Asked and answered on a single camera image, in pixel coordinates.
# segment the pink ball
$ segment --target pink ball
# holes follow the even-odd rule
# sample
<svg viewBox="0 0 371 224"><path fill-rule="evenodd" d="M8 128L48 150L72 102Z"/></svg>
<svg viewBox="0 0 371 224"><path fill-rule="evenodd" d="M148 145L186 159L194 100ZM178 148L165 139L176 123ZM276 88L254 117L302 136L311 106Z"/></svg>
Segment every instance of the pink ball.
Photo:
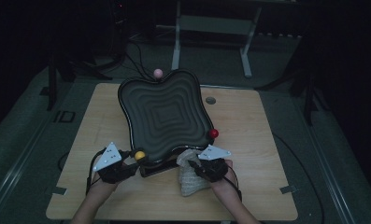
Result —
<svg viewBox="0 0 371 224"><path fill-rule="evenodd" d="M155 71L153 71L153 76L157 79L161 79L163 77L162 69L155 69Z"/></svg>

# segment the metal stand leg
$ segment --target metal stand leg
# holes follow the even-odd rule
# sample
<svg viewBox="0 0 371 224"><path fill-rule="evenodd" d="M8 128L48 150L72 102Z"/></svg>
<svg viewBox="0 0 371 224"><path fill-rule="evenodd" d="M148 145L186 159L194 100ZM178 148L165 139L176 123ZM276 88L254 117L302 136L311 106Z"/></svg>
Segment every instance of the metal stand leg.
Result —
<svg viewBox="0 0 371 224"><path fill-rule="evenodd" d="M251 68L250 68L250 61L249 61L249 56L247 53L249 52L251 40L254 37L254 32L255 32L255 27L257 25L257 22L259 20L259 17L261 15L261 7L258 7L257 12L254 17L254 21L250 27L250 31L247 37L247 43L244 46L244 48L240 49L240 57L241 57L241 62L243 63L243 69L244 69L244 76L246 77L251 77Z"/></svg>
<svg viewBox="0 0 371 224"><path fill-rule="evenodd" d="M171 70L179 68L179 54L181 45L179 43L179 32L180 32L180 1L177 1L177 19L176 19L176 45L174 46L173 62L171 63Z"/></svg>

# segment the red ball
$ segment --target red ball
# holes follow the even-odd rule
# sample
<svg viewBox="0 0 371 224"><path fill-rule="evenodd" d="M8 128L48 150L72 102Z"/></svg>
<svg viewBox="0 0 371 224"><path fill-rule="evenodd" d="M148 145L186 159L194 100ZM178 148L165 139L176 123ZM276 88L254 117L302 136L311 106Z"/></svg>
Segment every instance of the red ball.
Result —
<svg viewBox="0 0 371 224"><path fill-rule="evenodd" d="M208 134L210 135L211 138L217 138L220 133L218 132L217 129L211 129L208 132Z"/></svg>

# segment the forearm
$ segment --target forearm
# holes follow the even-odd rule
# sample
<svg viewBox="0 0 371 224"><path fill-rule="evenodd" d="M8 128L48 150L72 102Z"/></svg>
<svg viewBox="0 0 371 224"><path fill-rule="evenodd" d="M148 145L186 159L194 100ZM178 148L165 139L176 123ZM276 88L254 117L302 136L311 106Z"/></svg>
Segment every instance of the forearm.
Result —
<svg viewBox="0 0 371 224"><path fill-rule="evenodd" d="M260 224L240 200L233 198L221 198L220 200L238 224Z"/></svg>
<svg viewBox="0 0 371 224"><path fill-rule="evenodd" d="M98 204L93 203L90 198L86 197L72 218L71 224L92 224L98 208Z"/></svg>

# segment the yellow ball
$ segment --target yellow ball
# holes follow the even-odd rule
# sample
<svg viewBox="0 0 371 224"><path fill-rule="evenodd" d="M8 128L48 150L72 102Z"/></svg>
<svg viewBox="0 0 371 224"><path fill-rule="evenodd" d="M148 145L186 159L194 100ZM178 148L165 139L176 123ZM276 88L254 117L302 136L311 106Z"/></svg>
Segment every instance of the yellow ball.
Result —
<svg viewBox="0 0 371 224"><path fill-rule="evenodd" d="M135 159L136 161L142 159L145 157L145 153L143 151L137 151L137 153L135 154Z"/></svg>

